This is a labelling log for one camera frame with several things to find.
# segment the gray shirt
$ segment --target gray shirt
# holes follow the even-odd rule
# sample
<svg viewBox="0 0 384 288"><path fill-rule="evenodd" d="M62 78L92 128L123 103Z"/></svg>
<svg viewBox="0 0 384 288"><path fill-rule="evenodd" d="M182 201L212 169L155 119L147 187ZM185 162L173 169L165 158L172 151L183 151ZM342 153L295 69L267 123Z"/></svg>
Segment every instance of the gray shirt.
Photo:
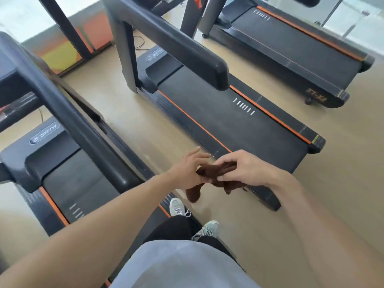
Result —
<svg viewBox="0 0 384 288"><path fill-rule="evenodd" d="M143 244L111 288L260 288L228 255L204 243L155 240Z"/></svg>

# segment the forearm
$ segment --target forearm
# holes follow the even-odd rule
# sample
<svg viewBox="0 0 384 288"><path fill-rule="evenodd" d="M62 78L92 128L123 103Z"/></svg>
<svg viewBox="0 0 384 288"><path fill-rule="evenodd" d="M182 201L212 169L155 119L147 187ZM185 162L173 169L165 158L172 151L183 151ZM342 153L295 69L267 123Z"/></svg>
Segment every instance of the forearm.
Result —
<svg viewBox="0 0 384 288"><path fill-rule="evenodd" d="M272 187L324 287L384 287L382 256L334 217L293 177Z"/></svg>
<svg viewBox="0 0 384 288"><path fill-rule="evenodd" d="M172 180L165 173L127 191L59 231L5 271L0 287L100 287L172 190Z"/></svg>

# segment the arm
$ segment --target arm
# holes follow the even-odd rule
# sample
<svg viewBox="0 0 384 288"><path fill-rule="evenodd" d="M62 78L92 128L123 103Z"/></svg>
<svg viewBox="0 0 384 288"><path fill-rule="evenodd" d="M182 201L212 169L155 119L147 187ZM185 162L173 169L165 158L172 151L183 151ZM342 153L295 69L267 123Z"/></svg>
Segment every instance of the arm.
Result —
<svg viewBox="0 0 384 288"><path fill-rule="evenodd" d="M174 189L207 179L196 174L209 154L189 152L154 176L70 224L0 276L3 288L98 288L111 275L157 205Z"/></svg>
<svg viewBox="0 0 384 288"><path fill-rule="evenodd" d="M325 288L384 287L382 255L326 210L291 174L243 150L225 155L215 164L227 161L237 161L237 169L219 180L264 185L276 194Z"/></svg>

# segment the hand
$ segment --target hand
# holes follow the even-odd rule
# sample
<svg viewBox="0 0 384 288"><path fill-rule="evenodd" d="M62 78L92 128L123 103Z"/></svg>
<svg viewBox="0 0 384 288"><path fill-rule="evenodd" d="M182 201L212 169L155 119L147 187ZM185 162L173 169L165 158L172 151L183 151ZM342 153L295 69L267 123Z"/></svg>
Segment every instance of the hand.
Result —
<svg viewBox="0 0 384 288"><path fill-rule="evenodd" d="M196 185L209 183L211 180L206 177L201 177L196 173L197 167L208 165L210 154L199 152L200 147L190 150L180 160L174 164L167 174L170 176L175 189L190 189Z"/></svg>
<svg viewBox="0 0 384 288"><path fill-rule="evenodd" d="M240 181L252 186L272 187L280 179L291 176L288 172L259 159L256 155L245 150L223 155L214 162L214 165L221 165L225 162L237 162L237 168L218 177L219 181Z"/></svg>

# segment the brown towel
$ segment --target brown towel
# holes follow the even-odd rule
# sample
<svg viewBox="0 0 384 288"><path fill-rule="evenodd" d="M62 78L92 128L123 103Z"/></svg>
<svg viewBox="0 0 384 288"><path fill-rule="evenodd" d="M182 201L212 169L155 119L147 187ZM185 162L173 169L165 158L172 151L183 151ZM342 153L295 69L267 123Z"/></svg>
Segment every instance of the brown towel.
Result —
<svg viewBox="0 0 384 288"><path fill-rule="evenodd" d="M208 177L213 180L211 183L216 187L224 187L227 194L232 190L246 186L246 184L239 181L220 182L217 180L218 176L222 176L228 172L236 169L236 162L227 162L221 165L204 165L197 169L196 173L200 176ZM191 189L185 190L189 202L195 203L200 198L200 189L204 184L199 184Z"/></svg>

